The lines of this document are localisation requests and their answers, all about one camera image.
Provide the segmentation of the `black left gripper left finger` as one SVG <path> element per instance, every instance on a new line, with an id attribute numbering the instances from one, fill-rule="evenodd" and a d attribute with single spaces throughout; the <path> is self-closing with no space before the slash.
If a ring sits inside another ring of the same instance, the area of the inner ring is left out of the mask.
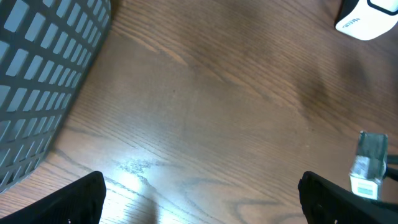
<path id="1" fill-rule="evenodd" d="M 94 171 L 4 218 L 1 224 L 75 224 L 100 222 L 106 186 Z"/>

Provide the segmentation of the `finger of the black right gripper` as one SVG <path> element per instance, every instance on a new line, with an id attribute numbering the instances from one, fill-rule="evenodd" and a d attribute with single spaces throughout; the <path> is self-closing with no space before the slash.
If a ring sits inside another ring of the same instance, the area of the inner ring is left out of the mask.
<path id="1" fill-rule="evenodd" d="M 394 181 L 398 181 L 398 170 L 397 169 L 393 169 L 391 167 L 386 167 L 386 172 L 384 174 L 384 178 L 390 178 Z"/>
<path id="2" fill-rule="evenodd" d="M 398 165 L 398 155 L 388 155 L 386 164 Z"/>

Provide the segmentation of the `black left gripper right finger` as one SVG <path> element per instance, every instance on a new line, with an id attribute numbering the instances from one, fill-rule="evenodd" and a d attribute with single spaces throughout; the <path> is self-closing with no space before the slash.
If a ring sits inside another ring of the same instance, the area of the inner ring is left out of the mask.
<path id="1" fill-rule="evenodd" d="M 304 172 L 299 199 L 308 223 L 397 224 L 397 205 L 359 197 L 314 172 Z"/>

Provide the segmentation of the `dark green soap packet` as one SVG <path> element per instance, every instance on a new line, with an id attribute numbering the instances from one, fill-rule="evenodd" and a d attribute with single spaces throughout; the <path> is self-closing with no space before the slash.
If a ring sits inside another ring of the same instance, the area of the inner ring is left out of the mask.
<path id="1" fill-rule="evenodd" d="M 357 196 L 379 200 L 387 169 L 388 136 L 361 131 L 349 178 Z"/>

